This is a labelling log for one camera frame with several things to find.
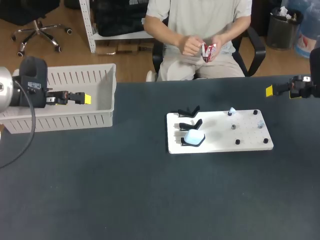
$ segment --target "white t-shirt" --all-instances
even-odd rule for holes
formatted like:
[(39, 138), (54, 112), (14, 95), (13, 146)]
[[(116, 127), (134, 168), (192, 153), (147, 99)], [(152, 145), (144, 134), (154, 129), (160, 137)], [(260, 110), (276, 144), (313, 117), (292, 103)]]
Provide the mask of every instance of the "white t-shirt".
[[(251, 15), (252, 0), (149, 0), (147, 15), (161, 21), (169, 16), (168, 27), (185, 36), (198, 35), (207, 44), (212, 37), (227, 31), (234, 20)], [(167, 45), (166, 53), (177, 52)], [(231, 41), (225, 44), (222, 54), (235, 51)]]

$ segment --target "hand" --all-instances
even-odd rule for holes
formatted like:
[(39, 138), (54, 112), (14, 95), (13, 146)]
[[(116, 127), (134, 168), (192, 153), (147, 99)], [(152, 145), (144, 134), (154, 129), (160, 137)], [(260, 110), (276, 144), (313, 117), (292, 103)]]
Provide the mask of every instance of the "hand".
[(211, 59), (209, 62), (212, 62), (217, 56), (218, 54), (220, 53), (221, 51), (221, 48), (223, 45), (226, 44), (226, 41), (224, 39), (224, 37), (222, 35), (215, 35), (213, 38), (212, 38), (212, 44), (215, 44), (216, 46), (216, 50), (215, 52), (213, 53)]
[(201, 49), (204, 41), (198, 36), (184, 36), (180, 39), (178, 47), (180, 52), (186, 56), (195, 56)]

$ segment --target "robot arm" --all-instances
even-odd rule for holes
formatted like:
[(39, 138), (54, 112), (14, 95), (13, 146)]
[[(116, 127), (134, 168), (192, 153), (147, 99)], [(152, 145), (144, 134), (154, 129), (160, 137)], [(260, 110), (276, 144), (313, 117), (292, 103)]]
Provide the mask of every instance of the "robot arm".
[(26, 57), (22, 61), (18, 76), (12, 77), (6, 68), (0, 67), (0, 113), (8, 107), (29, 107), (27, 96), (35, 108), (66, 105), (68, 101), (81, 105), (91, 104), (91, 97), (84, 92), (52, 91), (47, 88), (47, 75), (46, 62), (35, 57)]
[(309, 98), (312, 95), (320, 98), (320, 48), (310, 54), (309, 76), (295, 76), (285, 84), (273, 84), (266, 89), (266, 96), (278, 96), (284, 92), (290, 92), (290, 98)]

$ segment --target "black table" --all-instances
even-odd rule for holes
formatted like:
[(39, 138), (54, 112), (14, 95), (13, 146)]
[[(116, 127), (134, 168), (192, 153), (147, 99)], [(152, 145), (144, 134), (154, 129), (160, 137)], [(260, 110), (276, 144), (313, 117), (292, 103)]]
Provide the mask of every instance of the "black table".
[[(0, 238), (319, 239), (320, 99), (265, 98), (288, 80), (118, 84), (113, 127), (36, 133), (0, 171)], [(166, 114), (197, 105), (261, 110), (274, 149), (170, 155)], [(0, 162), (27, 137), (5, 134)]]

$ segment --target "black office chair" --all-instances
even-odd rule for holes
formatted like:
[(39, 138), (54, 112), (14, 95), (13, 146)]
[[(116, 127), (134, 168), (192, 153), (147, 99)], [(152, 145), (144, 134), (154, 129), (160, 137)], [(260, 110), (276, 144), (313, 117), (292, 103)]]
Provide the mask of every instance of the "black office chair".
[(72, 29), (62, 24), (43, 26), (40, 18), (45, 18), (46, 14), (53, 11), (60, 5), (60, 0), (0, 0), (0, 19), (3, 19), (9, 23), (24, 26), (33, 22), (33, 28), (19, 29), (11, 35), (11, 39), (16, 41), (16, 34), (30, 33), (20, 44), (18, 56), (23, 57), (25, 55), (25, 47), (27, 42), (36, 35), (42, 35), (49, 40), (54, 50), (58, 53), (61, 52), (61, 47), (57, 40), (46, 33), (47, 29), (61, 28), (67, 34), (72, 34)]
[[(168, 25), (168, 19), (164, 20), (163, 23)], [(254, 48), (254, 58), (249, 70), (247, 70), (246, 65), (239, 53), (240, 45), (244, 36), (249, 37)], [(234, 60), (239, 64), (241, 70), (243, 71), (243, 74), (246, 77), (253, 76), (257, 72), (258, 68), (260, 67), (261, 63), (264, 61), (266, 57), (266, 47), (261, 41), (261, 39), (259, 38), (257, 32), (252, 27), (249, 27), (246, 32), (244, 32), (242, 35), (234, 39), (232, 43), (236, 50), (235, 53), (232, 54)], [(152, 59), (153, 59), (154, 69), (156, 73), (159, 74), (161, 63), (164, 60), (164, 44), (163, 43), (159, 41), (155, 41), (154, 47), (153, 47)]]

